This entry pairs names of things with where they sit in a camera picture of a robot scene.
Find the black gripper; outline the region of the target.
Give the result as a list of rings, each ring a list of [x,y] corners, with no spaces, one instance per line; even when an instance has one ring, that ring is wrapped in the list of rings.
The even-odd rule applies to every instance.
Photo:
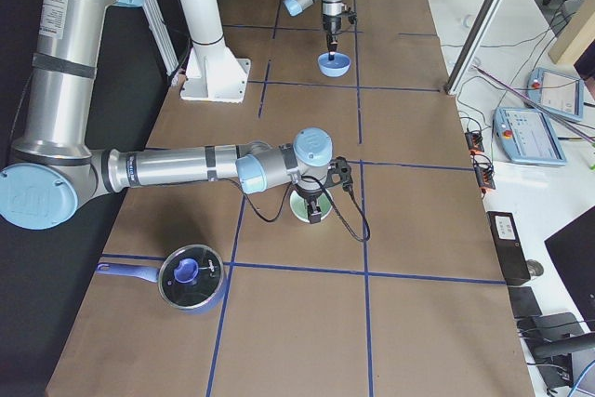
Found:
[[[323,15],[323,28],[326,33],[326,47],[328,58],[337,53],[337,36],[341,30],[341,17]]]
[[[297,194],[305,200],[308,222],[319,223],[322,217],[321,208],[317,201],[325,197],[321,182],[316,180],[301,180],[297,183]]]

